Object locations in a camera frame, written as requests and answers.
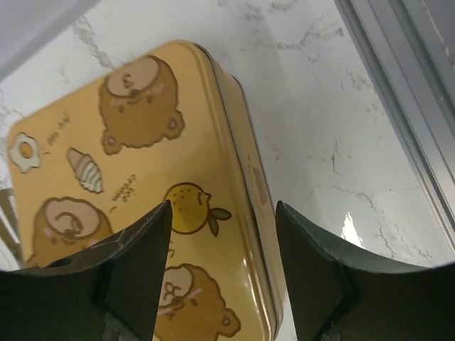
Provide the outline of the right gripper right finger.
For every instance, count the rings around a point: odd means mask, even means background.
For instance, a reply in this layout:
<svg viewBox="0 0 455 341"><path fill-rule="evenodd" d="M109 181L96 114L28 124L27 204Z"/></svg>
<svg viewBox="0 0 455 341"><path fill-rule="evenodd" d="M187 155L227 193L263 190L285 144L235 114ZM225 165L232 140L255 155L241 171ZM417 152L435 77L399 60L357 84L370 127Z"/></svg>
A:
<svg viewBox="0 0 455 341"><path fill-rule="evenodd" d="M454 265L362 249L279 202L276 230L299 340L453 340Z"/></svg>

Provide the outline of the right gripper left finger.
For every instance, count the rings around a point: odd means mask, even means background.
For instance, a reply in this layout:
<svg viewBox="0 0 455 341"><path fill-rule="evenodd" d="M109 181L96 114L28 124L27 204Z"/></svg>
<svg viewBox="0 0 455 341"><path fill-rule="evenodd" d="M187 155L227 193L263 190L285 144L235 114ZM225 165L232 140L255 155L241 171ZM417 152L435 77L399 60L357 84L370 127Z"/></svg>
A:
<svg viewBox="0 0 455 341"><path fill-rule="evenodd" d="M2 340L152 340L171 236L169 202L46 267L1 272Z"/></svg>

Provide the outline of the metal tongs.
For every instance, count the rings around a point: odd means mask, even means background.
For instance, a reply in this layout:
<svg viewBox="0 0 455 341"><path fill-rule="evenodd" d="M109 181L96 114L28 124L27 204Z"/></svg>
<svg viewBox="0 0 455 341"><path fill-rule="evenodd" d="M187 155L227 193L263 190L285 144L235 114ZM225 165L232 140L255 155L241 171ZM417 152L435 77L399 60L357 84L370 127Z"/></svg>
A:
<svg viewBox="0 0 455 341"><path fill-rule="evenodd" d="M20 244L11 188L1 189L1 238L10 248Z"/></svg>

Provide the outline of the yellow bear box lid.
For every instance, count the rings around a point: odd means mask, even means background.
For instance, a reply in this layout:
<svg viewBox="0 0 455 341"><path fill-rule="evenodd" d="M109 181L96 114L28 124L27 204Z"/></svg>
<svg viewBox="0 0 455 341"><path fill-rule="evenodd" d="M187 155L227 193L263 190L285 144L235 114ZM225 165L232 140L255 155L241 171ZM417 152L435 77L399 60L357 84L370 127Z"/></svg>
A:
<svg viewBox="0 0 455 341"><path fill-rule="evenodd" d="M6 139L22 254L46 266L169 201L155 340L273 340L285 280L240 83L163 45L16 122Z"/></svg>

